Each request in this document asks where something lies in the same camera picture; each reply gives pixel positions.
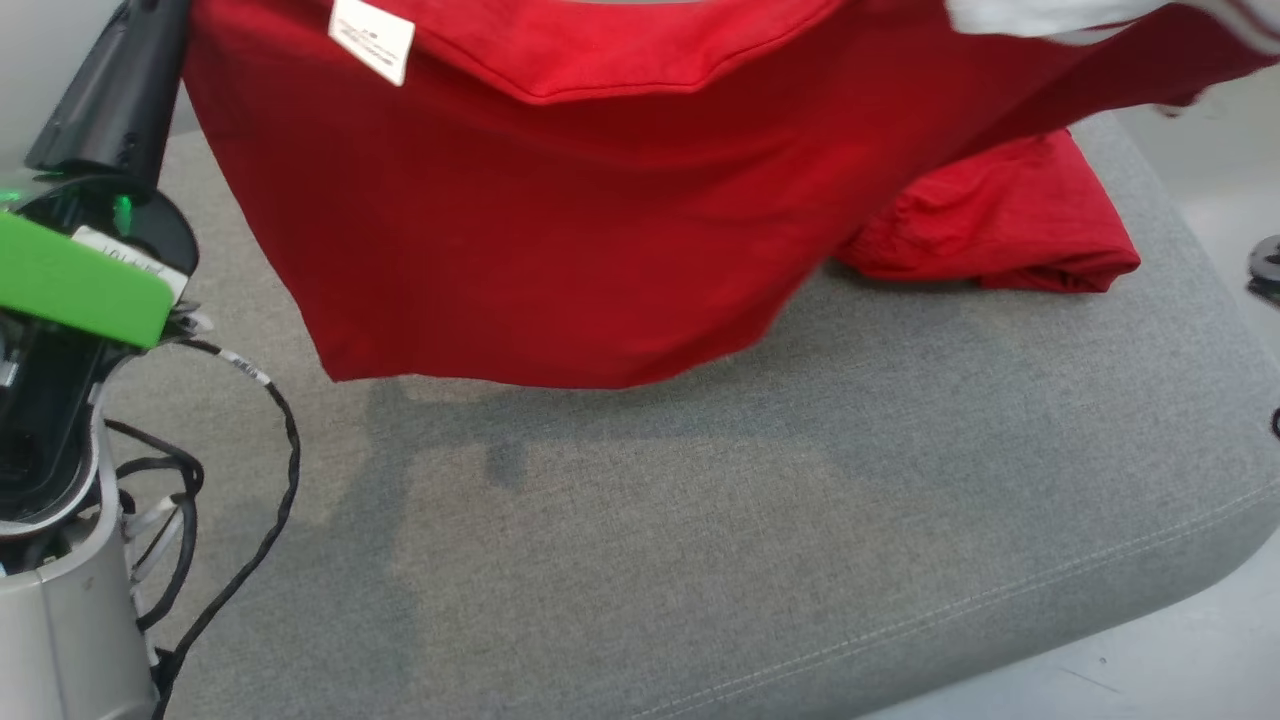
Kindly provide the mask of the black caster wheel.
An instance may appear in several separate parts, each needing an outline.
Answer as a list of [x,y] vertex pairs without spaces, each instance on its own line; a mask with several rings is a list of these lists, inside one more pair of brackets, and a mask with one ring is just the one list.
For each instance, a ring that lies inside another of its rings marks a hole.
[[1249,279],[1245,290],[1260,301],[1280,310],[1280,234],[1261,240],[1248,256]]

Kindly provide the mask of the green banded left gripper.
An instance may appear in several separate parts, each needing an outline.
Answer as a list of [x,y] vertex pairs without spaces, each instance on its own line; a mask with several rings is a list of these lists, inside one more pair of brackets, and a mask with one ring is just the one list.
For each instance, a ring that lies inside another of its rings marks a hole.
[[156,186],[192,4],[122,0],[26,155],[41,172],[0,176],[0,313],[160,343],[200,260]]

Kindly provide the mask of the red shorts with white stripe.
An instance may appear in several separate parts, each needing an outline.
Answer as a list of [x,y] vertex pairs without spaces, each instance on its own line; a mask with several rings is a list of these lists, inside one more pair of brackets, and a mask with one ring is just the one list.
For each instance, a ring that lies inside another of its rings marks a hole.
[[877,281],[1103,293],[1140,265],[1068,129],[1018,138],[923,176],[841,247]]

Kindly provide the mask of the grey fabric sofa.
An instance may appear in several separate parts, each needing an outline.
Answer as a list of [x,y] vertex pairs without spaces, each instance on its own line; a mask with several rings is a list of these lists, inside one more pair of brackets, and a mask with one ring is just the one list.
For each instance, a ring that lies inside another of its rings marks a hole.
[[828,266],[623,392],[332,383],[177,136],[195,293],[302,465],[165,720],[849,720],[1220,582],[1280,527],[1280,364],[1119,123],[1075,135],[1143,258],[1110,292]]

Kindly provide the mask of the red jersey with white trim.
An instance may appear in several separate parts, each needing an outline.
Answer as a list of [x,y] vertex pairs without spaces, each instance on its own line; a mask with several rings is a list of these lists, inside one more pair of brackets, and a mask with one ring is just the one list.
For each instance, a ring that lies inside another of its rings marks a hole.
[[1280,0],[195,0],[184,82],[334,380],[664,380],[923,176],[1280,64]]

